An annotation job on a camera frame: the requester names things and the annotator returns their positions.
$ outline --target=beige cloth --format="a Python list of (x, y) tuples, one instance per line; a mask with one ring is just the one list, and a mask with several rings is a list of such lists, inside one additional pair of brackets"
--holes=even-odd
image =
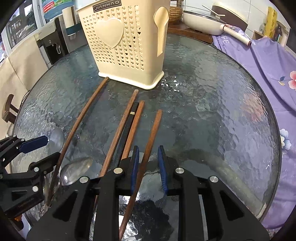
[(48, 70), (34, 36), (30, 36), (16, 47), (8, 58), (27, 90), (30, 90)]
[[(15, 73), (9, 58), (6, 58), (0, 65), (0, 111), (2, 113), (3, 106), (7, 100), (9, 94), (13, 94), (12, 104), (19, 108), (23, 96), (26, 94), (27, 89), (20, 81)], [(10, 122), (6, 123), (0, 118), (0, 139), (4, 139), (7, 134), (7, 130), (10, 126)]]

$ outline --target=textured glass tabletop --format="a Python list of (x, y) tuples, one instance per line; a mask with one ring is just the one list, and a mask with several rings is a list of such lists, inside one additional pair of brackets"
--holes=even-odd
[[(215, 173), (259, 218), (272, 200), (280, 167), (278, 126), (264, 93), (224, 53), (182, 36), (168, 35), (163, 71), (159, 84), (152, 90), (140, 89), (137, 98), (145, 101), (133, 142), (140, 152), (158, 109), (163, 110), (163, 118), (124, 238), (177, 240), (178, 198), (163, 193), (159, 145), (194, 175)], [(25, 139), (50, 137), (59, 127), (67, 138), (101, 81), (88, 46), (67, 55), (31, 90), (14, 134)], [(107, 83), (78, 128), (62, 167), (91, 157), (94, 164), (86, 175), (98, 176), (134, 89), (113, 80)], [(25, 172), (31, 162), (47, 155), (47, 146), (19, 155), (12, 171)], [(128, 197), (120, 197), (120, 215), (127, 202)], [(29, 213), (34, 216), (39, 207)]]

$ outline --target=triangular cutout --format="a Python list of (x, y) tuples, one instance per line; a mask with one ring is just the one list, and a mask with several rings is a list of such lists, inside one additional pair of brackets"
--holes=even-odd
[(54, 212), (53, 217), (65, 222), (69, 221), (75, 200), (77, 198), (77, 192), (73, 192), (66, 201), (57, 208)]
[(11, 192), (11, 199), (12, 199), (12, 201), (15, 201), (26, 194), (27, 194), (27, 190), (13, 191), (13, 192)]
[(220, 191), (220, 196), (225, 208), (227, 219), (229, 221), (233, 221), (244, 216), (240, 208), (224, 191)]

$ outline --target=purple cloth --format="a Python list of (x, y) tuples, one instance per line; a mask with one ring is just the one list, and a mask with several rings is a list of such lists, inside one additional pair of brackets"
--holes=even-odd
[(252, 40), (250, 47), (228, 34), (213, 36), (213, 43), (254, 77), (274, 110), (281, 135), (282, 165), (276, 195), (263, 225), (279, 228), (296, 204), (296, 129), (292, 125), (296, 122), (296, 58), (267, 37)]

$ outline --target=brand label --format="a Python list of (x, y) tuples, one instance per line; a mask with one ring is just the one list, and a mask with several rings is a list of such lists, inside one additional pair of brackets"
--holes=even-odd
[(94, 12), (98, 12), (107, 8), (121, 6), (121, 0), (108, 0), (94, 5)]

